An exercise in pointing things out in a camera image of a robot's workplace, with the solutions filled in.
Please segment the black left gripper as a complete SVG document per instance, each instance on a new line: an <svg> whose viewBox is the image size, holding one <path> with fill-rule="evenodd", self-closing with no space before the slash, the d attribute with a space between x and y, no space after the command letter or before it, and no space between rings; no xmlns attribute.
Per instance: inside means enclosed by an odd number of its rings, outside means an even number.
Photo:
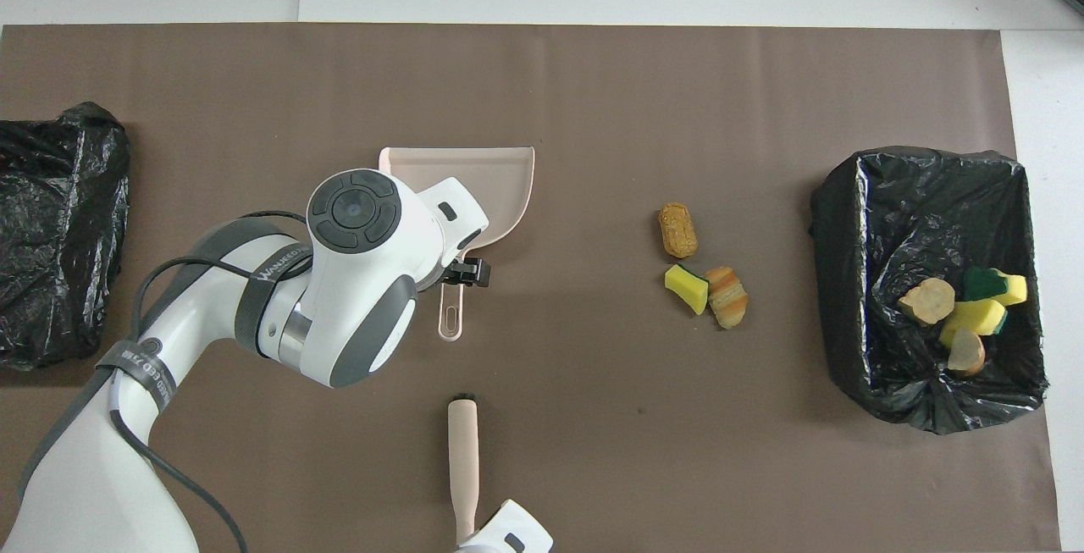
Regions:
<svg viewBox="0 0 1084 553"><path fill-rule="evenodd" d="M440 283L487 288L490 285L491 266L483 258L457 258L446 267Z"/></svg>

